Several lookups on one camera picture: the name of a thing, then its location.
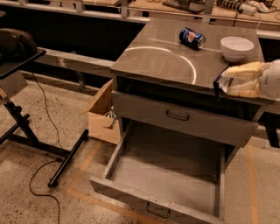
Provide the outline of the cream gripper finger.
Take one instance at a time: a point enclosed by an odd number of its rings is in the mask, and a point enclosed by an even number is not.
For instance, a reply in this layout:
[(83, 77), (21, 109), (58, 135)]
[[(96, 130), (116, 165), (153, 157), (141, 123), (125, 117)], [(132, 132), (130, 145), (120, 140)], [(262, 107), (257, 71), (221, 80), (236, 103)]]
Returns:
[(231, 66), (227, 68), (222, 76), (225, 78), (237, 78), (245, 81), (252, 81), (260, 77), (263, 71), (270, 67), (270, 63), (250, 62), (240, 66)]
[(227, 94), (236, 97), (256, 98), (261, 95), (261, 92), (258, 81), (251, 80), (240, 85), (231, 86), (227, 90)]

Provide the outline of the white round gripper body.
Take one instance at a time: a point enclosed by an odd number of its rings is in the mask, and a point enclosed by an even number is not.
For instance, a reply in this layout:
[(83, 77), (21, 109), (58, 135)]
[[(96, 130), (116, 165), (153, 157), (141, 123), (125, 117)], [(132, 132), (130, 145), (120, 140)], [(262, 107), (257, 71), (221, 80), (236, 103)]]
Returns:
[(271, 99), (280, 98), (280, 59), (262, 63), (258, 78), (258, 94)]

